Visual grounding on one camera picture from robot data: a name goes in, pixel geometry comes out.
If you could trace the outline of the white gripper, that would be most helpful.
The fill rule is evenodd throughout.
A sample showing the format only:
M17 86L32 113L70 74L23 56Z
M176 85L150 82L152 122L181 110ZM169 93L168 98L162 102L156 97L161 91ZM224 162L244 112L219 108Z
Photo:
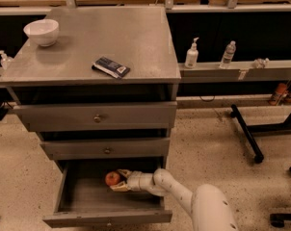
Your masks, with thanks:
M140 180L142 173L140 171L131 171L129 169L118 169L118 173L127 178L126 182L121 181L116 185L112 185L110 189L114 192L125 193L130 191L139 191L140 187Z

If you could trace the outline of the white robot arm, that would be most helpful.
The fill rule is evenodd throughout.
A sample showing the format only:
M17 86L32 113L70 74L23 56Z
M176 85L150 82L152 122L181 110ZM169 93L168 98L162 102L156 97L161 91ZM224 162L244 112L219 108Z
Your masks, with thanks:
M225 194L213 185L203 184L192 192L163 168L153 173L118 169L116 174L124 180L110 186L114 192L146 191L157 196L172 195L191 218L194 231L238 231Z

